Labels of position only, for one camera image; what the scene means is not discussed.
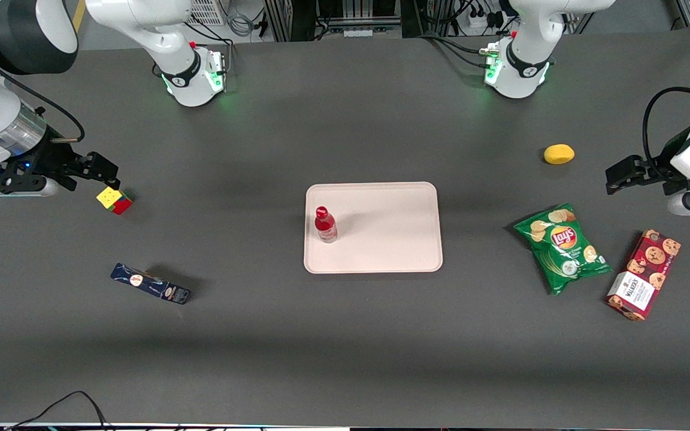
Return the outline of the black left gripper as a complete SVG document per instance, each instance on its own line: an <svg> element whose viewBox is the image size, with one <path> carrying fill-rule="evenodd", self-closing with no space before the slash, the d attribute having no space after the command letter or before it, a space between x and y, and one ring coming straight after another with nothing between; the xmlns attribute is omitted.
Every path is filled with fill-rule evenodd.
<svg viewBox="0 0 690 431"><path fill-rule="evenodd" d="M663 194L671 196L690 191L690 181L671 164L671 157L644 159L630 155L606 169L606 194L619 193L633 186L662 183Z"/></svg>

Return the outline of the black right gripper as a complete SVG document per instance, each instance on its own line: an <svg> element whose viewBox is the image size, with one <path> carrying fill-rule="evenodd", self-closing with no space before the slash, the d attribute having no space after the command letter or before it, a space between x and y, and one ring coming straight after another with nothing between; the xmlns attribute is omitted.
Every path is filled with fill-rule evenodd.
<svg viewBox="0 0 690 431"><path fill-rule="evenodd" d="M50 185L74 192L77 177L120 188L118 167L97 152L82 155L67 142L43 139L31 150L7 160L4 193L46 192Z"/></svg>

